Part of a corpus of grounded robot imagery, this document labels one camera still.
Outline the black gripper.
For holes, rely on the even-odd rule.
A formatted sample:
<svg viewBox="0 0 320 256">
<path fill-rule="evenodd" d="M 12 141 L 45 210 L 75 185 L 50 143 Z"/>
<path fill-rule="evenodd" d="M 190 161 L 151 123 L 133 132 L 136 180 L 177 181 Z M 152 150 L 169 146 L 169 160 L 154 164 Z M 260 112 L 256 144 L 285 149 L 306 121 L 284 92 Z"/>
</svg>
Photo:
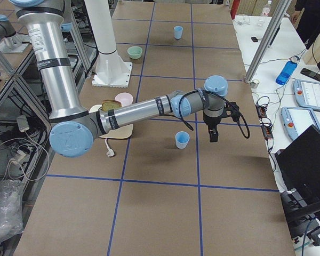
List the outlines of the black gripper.
<svg viewBox="0 0 320 256">
<path fill-rule="evenodd" d="M 231 117 L 235 123 L 239 123 L 239 106 L 236 102 L 223 103 L 216 109 L 208 108 L 203 111 L 203 121 L 208 128 L 210 142 L 218 142 L 217 125 L 223 118 L 228 117 Z"/>
</svg>

